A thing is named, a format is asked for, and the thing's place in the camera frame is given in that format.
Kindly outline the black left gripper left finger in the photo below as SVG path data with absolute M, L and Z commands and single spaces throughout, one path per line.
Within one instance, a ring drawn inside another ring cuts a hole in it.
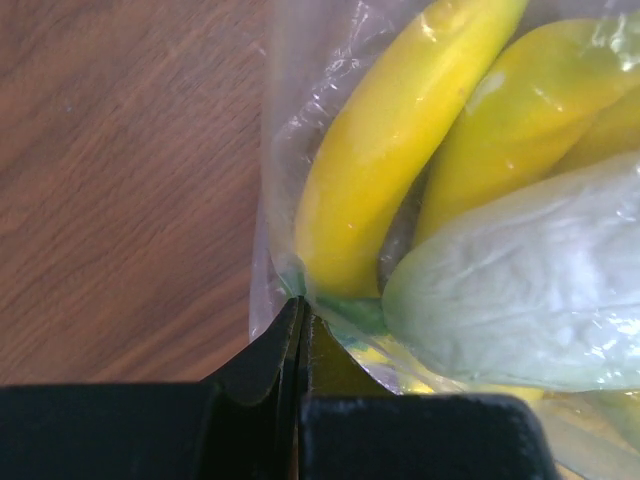
M 5 479 L 285 479 L 304 303 L 196 382 L 7 386 Z

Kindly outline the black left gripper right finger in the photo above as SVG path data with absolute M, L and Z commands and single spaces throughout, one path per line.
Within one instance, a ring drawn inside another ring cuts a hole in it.
M 557 479 L 542 427 L 502 394 L 395 395 L 311 316 L 300 346 L 302 479 Z

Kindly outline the clear zip top bag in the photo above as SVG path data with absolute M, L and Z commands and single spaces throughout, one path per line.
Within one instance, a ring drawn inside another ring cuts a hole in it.
M 301 297 L 397 394 L 639 475 L 639 5 L 275 1 L 249 335 Z

